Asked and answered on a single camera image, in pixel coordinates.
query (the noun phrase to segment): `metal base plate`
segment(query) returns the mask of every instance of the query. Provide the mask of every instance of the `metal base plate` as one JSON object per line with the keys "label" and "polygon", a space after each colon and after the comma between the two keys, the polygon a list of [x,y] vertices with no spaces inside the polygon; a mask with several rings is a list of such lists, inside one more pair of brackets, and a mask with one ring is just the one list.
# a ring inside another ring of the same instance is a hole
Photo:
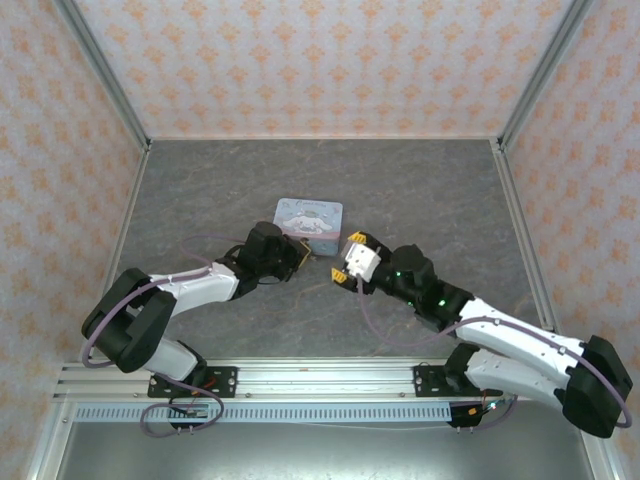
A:
{"label": "metal base plate", "polygon": [[[236,396],[237,367],[207,367],[205,378],[208,379],[208,383],[201,387],[204,390],[209,390],[220,398],[234,398]],[[149,380],[147,396],[149,398],[192,397],[190,390],[180,388],[155,375],[152,375]]]}

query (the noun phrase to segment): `cartoon illustration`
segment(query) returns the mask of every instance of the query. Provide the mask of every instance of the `cartoon illustration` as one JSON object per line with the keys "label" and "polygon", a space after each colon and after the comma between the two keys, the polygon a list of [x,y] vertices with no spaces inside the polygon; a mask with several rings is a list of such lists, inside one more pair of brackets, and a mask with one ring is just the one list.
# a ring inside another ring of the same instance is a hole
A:
{"label": "cartoon illustration", "polygon": [[283,223],[285,227],[293,229],[297,233],[323,233],[333,230],[331,225],[326,223],[321,218],[315,216],[307,216],[308,212],[304,212],[303,215],[298,215],[290,220],[286,220]]}

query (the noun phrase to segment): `gray floor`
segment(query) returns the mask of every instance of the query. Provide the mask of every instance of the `gray floor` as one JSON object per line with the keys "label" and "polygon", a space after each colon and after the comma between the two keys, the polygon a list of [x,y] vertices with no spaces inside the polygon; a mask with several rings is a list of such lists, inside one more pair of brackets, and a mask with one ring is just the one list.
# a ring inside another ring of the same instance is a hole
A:
{"label": "gray floor", "polygon": [[533,402],[521,402],[507,422],[473,435],[444,426],[219,424],[158,440],[135,423],[81,423],[72,428],[60,472],[60,480],[593,478],[578,431]]}
{"label": "gray floor", "polygon": [[[178,243],[194,233],[244,238],[273,219],[282,197],[344,204],[343,238],[365,230],[395,248],[416,243],[436,272],[505,312],[538,323],[488,141],[265,140],[155,142],[119,264],[176,273],[198,264]],[[229,244],[194,242],[208,258]],[[309,262],[287,284],[209,304],[168,334],[205,357],[447,356],[453,342],[395,348],[366,328],[357,298],[330,283],[334,258]],[[403,303],[369,297],[397,341],[429,332]]]}

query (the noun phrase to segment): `patterned wallpaper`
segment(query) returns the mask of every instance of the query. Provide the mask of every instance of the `patterned wallpaper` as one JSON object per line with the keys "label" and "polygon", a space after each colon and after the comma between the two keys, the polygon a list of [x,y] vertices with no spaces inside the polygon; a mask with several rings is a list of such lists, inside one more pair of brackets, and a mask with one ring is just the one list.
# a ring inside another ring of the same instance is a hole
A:
{"label": "patterned wallpaper", "polygon": [[3,0],[0,31],[0,478],[21,479],[139,150],[51,0]]}
{"label": "patterned wallpaper", "polygon": [[636,0],[596,0],[509,152],[564,327],[583,338],[595,333],[611,340],[633,376],[629,404],[636,426],[617,442],[635,472],[640,472],[639,36]]}
{"label": "patterned wallpaper", "polygon": [[151,137],[501,133],[570,0],[79,0]]}

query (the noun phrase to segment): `metal frame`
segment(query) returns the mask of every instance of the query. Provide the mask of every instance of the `metal frame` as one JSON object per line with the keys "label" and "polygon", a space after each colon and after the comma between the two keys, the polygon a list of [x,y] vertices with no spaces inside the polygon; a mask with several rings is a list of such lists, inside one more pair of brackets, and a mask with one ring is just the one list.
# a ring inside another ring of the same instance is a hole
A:
{"label": "metal frame", "polygon": [[[412,367],[421,362],[442,365],[443,359],[334,358],[334,359],[210,359],[210,364],[240,368],[237,397],[229,404],[283,403],[397,403],[449,402],[477,398],[417,398]],[[78,404],[118,402],[148,403],[150,373],[123,374],[115,367],[87,370],[81,364],[64,365],[55,388],[52,408],[29,470],[29,480],[56,478],[74,424]],[[595,480],[625,480],[610,441],[582,434]]]}
{"label": "metal frame", "polygon": [[[148,161],[151,140],[146,135],[127,96],[100,49],[94,35],[75,0],[53,0],[77,36],[88,60],[105,86],[116,109],[132,137],[143,148],[140,166],[136,174],[128,207],[123,217],[122,229],[114,247],[105,278],[105,289],[113,281],[118,258],[124,243],[127,227],[143,173]],[[543,327],[556,328],[557,317],[553,312],[545,287],[545,281],[527,229],[506,152],[524,124],[540,93],[544,89],[555,66],[581,25],[593,0],[574,0],[561,22],[551,44],[530,79],[524,94],[518,101],[505,130],[499,139],[488,138],[496,167],[500,175],[507,204],[522,252],[527,276],[536,308]],[[346,359],[219,359],[210,364],[233,364],[241,368],[238,396],[230,402],[399,402],[424,401],[413,393],[411,367],[425,361],[420,358],[346,358]],[[429,359],[434,365],[444,360]],[[124,375],[116,368],[86,370],[81,364],[63,367],[56,385],[54,399],[36,446],[28,477],[35,479],[56,478],[71,433],[73,418],[79,402],[148,402],[146,396],[148,372]],[[452,398],[433,398],[449,401]],[[625,480],[620,459],[611,442],[583,434],[595,480]]]}
{"label": "metal frame", "polygon": [[498,169],[504,196],[507,200],[509,213],[511,214],[511,221],[513,222],[513,228],[516,232],[527,277],[529,278],[529,285],[531,286],[531,293],[533,294],[533,300],[538,311],[540,324],[542,328],[546,330],[554,330],[557,324],[557,316],[554,312],[553,302],[551,302],[549,298],[542,269],[540,268],[540,263],[538,262],[535,248],[533,247],[533,241],[527,228],[524,210],[522,209],[520,198],[518,197],[518,192],[513,181],[507,155],[500,148],[497,140],[491,141],[491,149],[493,150],[496,168]]}
{"label": "metal frame", "polygon": [[149,137],[144,131],[140,119],[129,103],[126,93],[116,78],[107,58],[98,45],[82,11],[75,0],[54,0],[69,28],[75,34],[78,43],[84,50],[89,63],[94,68],[102,85],[107,90],[116,110],[122,117],[129,133],[142,148],[149,145]]}
{"label": "metal frame", "polygon": [[[209,365],[239,368],[236,397],[225,402],[416,402],[413,367],[421,362],[444,365],[443,359],[398,358],[226,358]],[[88,370],[66,364],[53,402],[148,402],[150,372],[123,374],[117,367]],[[471,400],[434,397],[428,400]]]}
{"label": "metal frame", "polygon": [[255,140],[487,140],[492,138],[487,135],[383,135],[372,133],[369,135],[341,135],[339,137],[335,135],[224,135],[224,136],[189,136],[189,137],[176,137],[172,135],[153,137],[153,141],[176,141],[176,140],[189,140],[189,141],[215,141],[215,140],[246,140],[248,142]]}
{"label": "metal frame", "polygon": [[124,246],[124,240],[127,236],[129,223],[131,222],[133,209],[136,204],[136,199],[138,198],[138,192],[140,191],[142,178],[144,177],[144,172],[147,168],[147,162],[149,160],[150,152],[150,148],[143,149],[140,160],[138,161],[138,167],[136,170],[135,178],[133,180],[133,185],[131,186],[131,191],[129,192],[129,198],[127,199],[126,208],[120,221],[120,231],[118,232],[118,238],[116,239],[113,251],[111,252],[111,256],[109,257],[109,270],[107,271],[107,274],[105,275],[103,280],[103,284],[100,288],[103,295],[107,293],[107,290],[109,290],[109,288],[111,287],[111,284],[113,283],[113,280],[116,276],[118,261],[120,259],[120,255],[122,254],[122,247]]}
{"label": "metal frame", "polygon": [[567,10],[500,136],[503,150],[508,150],[513,143],[592,3],[593,0],[574,0]]}

